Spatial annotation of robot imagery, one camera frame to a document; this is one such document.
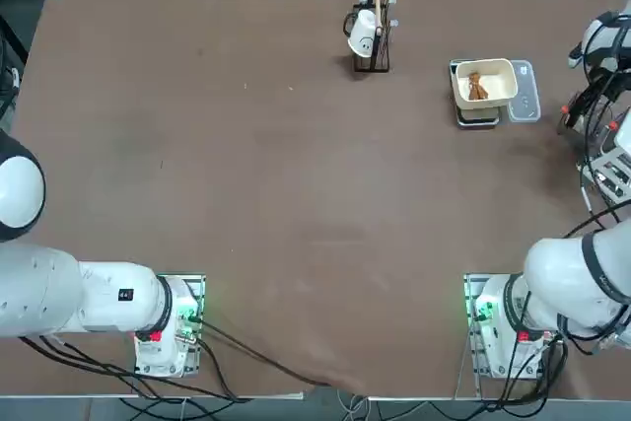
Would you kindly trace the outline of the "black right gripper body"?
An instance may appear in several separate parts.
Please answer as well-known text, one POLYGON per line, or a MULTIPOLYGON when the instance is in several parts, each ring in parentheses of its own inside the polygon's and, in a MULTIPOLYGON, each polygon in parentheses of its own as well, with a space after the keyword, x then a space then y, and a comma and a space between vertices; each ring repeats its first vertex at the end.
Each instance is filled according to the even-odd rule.
POLYGON ((595 97, 618 99, 623 92, 623 74, 611 72, 602 67, 595 67, 588 73, 591 94, 595 97))

